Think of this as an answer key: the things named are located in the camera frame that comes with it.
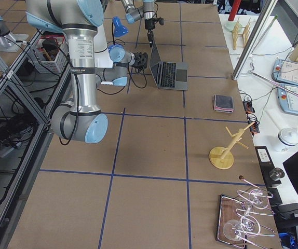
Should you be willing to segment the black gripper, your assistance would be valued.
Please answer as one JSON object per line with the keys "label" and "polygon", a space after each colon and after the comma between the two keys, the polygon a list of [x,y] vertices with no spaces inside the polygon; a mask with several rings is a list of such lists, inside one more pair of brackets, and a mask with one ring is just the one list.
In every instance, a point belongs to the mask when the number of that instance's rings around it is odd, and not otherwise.
{"label": "black gripper", "polygon": [[144,70],[147,68],[148,54],[146,52],[134,53],[133,67],[138,70]]}
{"label": "black gripper", "polygon": [[145,29],[147,31],[147,37],[150,47],[153,46],[154,42],[154,32],[152,31],[155,28],[155,20],[153,18],[144,20],[145,22]]}

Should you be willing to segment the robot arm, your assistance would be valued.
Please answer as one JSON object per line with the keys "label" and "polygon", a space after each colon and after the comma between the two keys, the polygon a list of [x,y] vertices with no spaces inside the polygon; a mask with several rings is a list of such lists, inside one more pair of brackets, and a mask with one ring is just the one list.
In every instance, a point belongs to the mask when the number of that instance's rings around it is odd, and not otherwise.
{"label": "robot arm", "polygon": [[121,0],[121,3],[125,9],[125,18],[128,24],[144,20],[148,42],[150,47],[152,47],[154,42],[153,30],[156,27],[156,23],[160,21],[160,19],[156,17],[154,1],[142,1],[143,4],[140,7],[135,7],[133,1],[130,0]]}
{"label": "robot arm", "polygon": [[146,68],[147,53],[107,45],[100,1],[26,1],[26,17],[37,29],[64,34],[68,45],[73,97],[54,111],[53,132],[68,141],[100,142],[108,119],[96,102],[97,86],[126,86],[128,67]]}

